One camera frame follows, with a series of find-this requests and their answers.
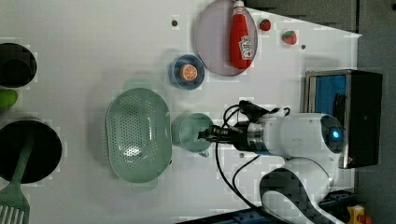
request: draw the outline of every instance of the green utensil handle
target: green utensil handle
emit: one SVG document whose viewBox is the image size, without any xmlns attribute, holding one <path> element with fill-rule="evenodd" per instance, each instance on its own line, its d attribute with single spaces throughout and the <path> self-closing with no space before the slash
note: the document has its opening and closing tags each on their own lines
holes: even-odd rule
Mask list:
<svg viewBox="0 0 396 224">
<path fill-rule="evenodd" d="M 29 161 L 30 153 L 32 152 L 32 147 L 34 143 L 34 133 L 32 131 L 28 131 L 23 148 L 21 150 L 20 157 L 18 158 L 18 163 L 14 171 L 14 176 L 12 176 L 11 184 L 13 184 L 14 186 L 21 184 L 23 174 L 26 169 L 27 162 Z"/>
</svg>

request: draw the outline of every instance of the green object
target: green object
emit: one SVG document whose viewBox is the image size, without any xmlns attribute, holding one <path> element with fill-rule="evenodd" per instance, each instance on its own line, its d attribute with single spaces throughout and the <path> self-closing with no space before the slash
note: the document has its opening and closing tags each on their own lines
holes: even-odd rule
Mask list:
<svg viewBox="0 0 396 224">
<path fill-rule="evenodd" d="M 294 34 L 295 34 L 294 31 L 287 31 L 285 32 L 285 34 L 282 35 L 282 38 L 288 38 L 293 36 Z"/>
<path fill-rule="evenodd" d="M 0 220 L 5 219 L 5 223 L 14 223 L 15 220 L 17 220 L 17 223 L 29 223 L 30 205 L 21 191 L 21 180 L 34 143 L 33 135 L 28 134 L 21 150 L 14 176 L 12 176 L 8 186 L 0 191 L 0 205 L 2 205 Z"/>
<path fill-rule="evenodd" d="M 117 97 L 107 110 L 107 148 L 111 166 L 132 183 L 154 180 L 169 165 L 172 138 L 169 109 L 154 91 L 136 88 Z"/>
<path fill-rule="evenodd" d="M 0 108 L 8 108 L 18 100 L 18 93 L 14 90 L 2 90 L 0 91 Z"/>
<path fill-rule="evenodd" d="M 205 139 L 198 139 L 198 134 L 208 129 L 210 125 L 213 125 L 212 119 L 205 114 L 196 113 L 179 116 L 172 123 L 173 142 L 190 152 L 208 157 L 207 149 L 211 143 Z"/>
</svg>

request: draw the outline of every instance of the red ketchup bottle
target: red ketchup bottle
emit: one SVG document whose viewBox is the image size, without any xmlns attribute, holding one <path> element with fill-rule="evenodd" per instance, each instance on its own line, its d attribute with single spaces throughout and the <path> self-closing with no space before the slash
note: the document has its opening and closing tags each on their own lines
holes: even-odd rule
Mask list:
<svg viewBox="0 0 396 224">
<path fill-rule="evenodd" d="M 233 27 L 230 38 L 230 59 L 233 67 L 247 69 L 253 60 L 253 51 L 248 36 L 246 9 L 244 2 L 233 4 Z"/>
</svg>

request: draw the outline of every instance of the teal mug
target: teal mug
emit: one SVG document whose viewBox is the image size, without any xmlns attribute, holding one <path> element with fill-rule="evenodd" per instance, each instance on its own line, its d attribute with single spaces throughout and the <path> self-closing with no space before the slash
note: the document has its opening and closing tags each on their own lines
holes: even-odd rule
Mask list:
<svg viewBox="0 0 396 224">
<path fill-rule="evenodd" d="M 207 149 L 212 143 L 205 139 L 198 139 L 199 132 L 203 132 L 213 125 L 213 121 L 205 114 L 182 114 L 172 122 L 172 142 L 190 152 L 208 157 Z"/>
</svg>

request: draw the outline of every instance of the black wire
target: black wire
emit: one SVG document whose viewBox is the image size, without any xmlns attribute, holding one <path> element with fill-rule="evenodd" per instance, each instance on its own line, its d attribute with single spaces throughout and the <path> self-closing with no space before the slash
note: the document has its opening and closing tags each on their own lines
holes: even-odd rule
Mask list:
<svg viewBox="0 0 396 224">
<path fill-rule="evenodd" d="M 225 112 L 224 112 L 224 116 L 223 116 L 223 118 L 225 118 L 225 115 L 226 115 L 226 113 L 228 112 L 228 111 L 230 111 L 230 109 L 232 109 L 232 108 L 235 108 L 236 106 L 231 106 L 231 107 L 229 107 Z M 235 111 L 233 111 L 233 113 L 231 113 L 231 115 L 227 118 L 227 119 L 224 119 L 224 124 L 221 126 L 221 128 L 220 128 L 220 133 L 222 133 L 222 131 L 224 130 L 224 127 L 226 126 L 226 123 L 228 122 L 228 120 L 236 113 L 236 112 L 238 112 L 239 111 L 239 108 L 237 109 L 237 110 L 235 110 Z M 219 141 L 218 142 L 216 142 L 216 148 L 215 148 L 215 155 L 216 155 L 216 165 L 218 166 L 218 169 L 219 169 L 219 172 L 220 172 L 220 175 L 221 175 L 221 177 L 222 177 L 222 179 L 224 180 L 224 182 L 227 184 L 227 186 L 242 200 L 242 201 L 244 201 L 244 203 L 246 203 L 249 207 L 251 207 L 252 209 L 254 209 L 254 210 L 256 210 L 256 211 L 258 211 L 258 210 L 260 210 L 260 212 L 262 211 L 260 208 L 258 208 L 256 205 L 254 205 L 253 203 L 251 203 L 250 201 L 248 201 L 240 192 L 239 192 L 239 190 L 237 190 L 237 189 L 235 189 L 231 184 L 230 184 L 230 182 L 228 181 L 228 179 L 225 177 L 225 175 L 224 175 L 224 172 L 222 171 L 222 169 L 221 169 L 221 166 L 220 166 L 220 162 L 219 162 Z"/>
<path fill-rule="evenodd" d="M 228 108 L 225 110 L 224 114 L 223 114 L 223 121 L 224 121 L 224 124 L 225 124 L 227 127 L 230 127 L 230 125 L 228 124 L 228 119 L 230 119 L 231 115 L 228 117 L 228 119 L 226 119 L 226 116 L 227 116 L 228 112 L 229 112 L 231 109 L 236 108 L 236 107 L 239 107 L 239 105 L 232 105 L 232 106 L 228 107 Z"/>
<path fill-rule="evenodd" d="M 239 189 L 236 187 L 236 184 L 235 184 L 236 176 L 237 176 L 237 175 L 239 174 L 239 172 L 241 172 L 245 167 L 247 167 L 248 165 L 250 165 L 252 162 L 254 162 L 255 160 L 257 160 L 259 157 L 260 157 L 260 155 L 259 155 L 259 156 L 256 156 L 256 157 L 253 158 L 253 159 L 251 159 L 250 161 L 248 161 L 247 163 L 245 163 L 243 166 L 239 167 L 239 169 L 235 172 L 235 174 L 233 174 L 233 188 L 234 188 L 236 191 L 238 191 L 239 194 L 241 194 L 241 192 L 239 191 Z"/>
<path fill-rule="evenodd" d="M 290 108 L 285 107 L 285 108 L 283 108 L 283 109 L 286 110 L 286 111 L 288 111 L 288 112 L 285 113 L 285 117 L 288 116 L 288 115 L 290 115 Z"/>
<path fill-rule="evenodd" d="M 230 111 L 230 109 L 231 109 L 231 108 L 229 107 L 229 108 L 224 112 L 224 115 L 223 115 L 224 120 L 227 121 L 227 122 L 228 122 L 228 120 L 229 120 L 236 112 L 239 111 L 239 109 L 238 109 L 238 110 L 235 110 L 235 111 L 226 119 L 226 118 L 225 118 L 225 115 L 228 113 L 228 111 Z M 221 133 L 223 132 L 225 126 L 226 126 L 226 123 L 224 122 L 224 124 L 223 124 L 223 125 L 221 126 L 221 128 L 220 128 L 219 140 L 220 140 L 221 137 L 222 137 Z M 276 223 L 285 223 L 285 222 L 283 222 L 283 221 L 280 221 L 280 220 L 279 220 L 278 218 L 276 218 L 276 217 L 270 216 L 268 213 L 266 213 L 264 210 L 262 210 L 261 207 L 258 207 L 258 206 L 256 206 L 256 205 L 254 205 L 253 203 L 251 203 L 250 201 L 248 201 L 248 199 L 246 199 L 246 198 L 241 194 L 241 192 L 238 190 L 238 188 L 234 188 L 234 187 L 230 184 L 230 182 L 229 182 L 228 179 L 225 177 L 224 172 L 222 171 L 221 166 L 220 166 L 220 162 L 219 162 L 219 141 L 216 142 L 215 156 L 216 156 L 216 165 L 218 166 L 218 169 L 219 169 L 221 178 L 224 180 L 224 182 L 227 184 L 227 186 L 233 191 L 233 193 L 235 193 L 242 201 L 244 201 L 244 203 L 246 203 L 253 211 L 257 212 L 258 214 L 261 214 L 261 215 L 264 214 L 264 215 L 266 215 L 267 217 L 271 217 L 271 219 L 275 219 L 275 220 L 276 220 Z M 239 168 L 239 170 L 235 173 L 234 176 L 236 176 L 236 174 L 239 173 L 239 171 L 242 170 L 244 167 L 246 167 L 247 165 L 249 165 L 249 164 L 251 164 L 252 162 L 254 162 L 255 160 L 257 160 L 257 158 L 259 158 L 259 156 L 253 158 L 253 160 L 249 161 L 247 164 L 245 164 L 245 165 L 243 165 L 241 168 Z"/>
</svg>

